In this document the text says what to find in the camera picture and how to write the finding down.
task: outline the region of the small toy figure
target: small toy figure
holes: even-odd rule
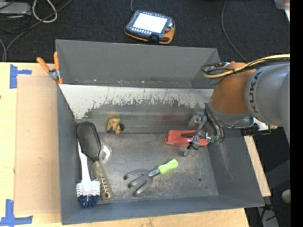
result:
[[[115,133],[119,135],[122,131],[124,131],[124,124],[120,123],[121,119],[110,119],[107,122],[106,132],[111,135],[111,133]]]

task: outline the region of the red plastic piece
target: red plastic piece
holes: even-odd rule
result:
[[[172,146],[187,147],[195,130],[170,130],[166,137],[165,143]],[[209,142],[205,139],[199,140],[200,146],[206,146]]]

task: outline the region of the gray metal bin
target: gray metal bin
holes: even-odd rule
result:
[[[195,157],[164,142],[169,130],[186,129],[210,100],[213,86],[200,68],[220,61],[216,49],[56,40],[56,51],[64,80],[57,88],[63,224],[264,205],[239,129],[226,129],[222,143],[200,147]],[[106,133],[112,116],[125,125],[120,135]],[[94,123],[112,150],[103,167],[114,196],[90,209],[81,208],[76,195],[76,127],[82,121]],[[173,158],[178,168],[132,195],[125,174]]]

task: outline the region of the black brush head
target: black brush head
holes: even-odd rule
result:
[[[101,143],[95,125],[89,121],[81,122],[77,127],[77,137],[82,152],[93,162],[98,161]]]

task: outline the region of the yellow cable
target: yellow cable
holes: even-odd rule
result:
[[[266,60],[277,59],[277,58],[290,58],[290,54],[271,55],[271,56],[268,56],[268,57],[264,57],[264,58],[249,62],[249,63],[247,63],[243,66],[240,66],[238,68],[235,68],[233,70],[229,70],[229,71],[226,71],[226,72],[223,72],[223,73],[220,73],[220,74],[208,75],[205,72],[203,72],[203,74],[206,78],[212,78],[212,79],[213,78],[220,78],[220,77],[228,76],[228,75],[233,74],[235,72],[238,72],[240,70],[243,70],[246,67],[251,67],[251,66],[256,65],[258,63],[262,63]]]

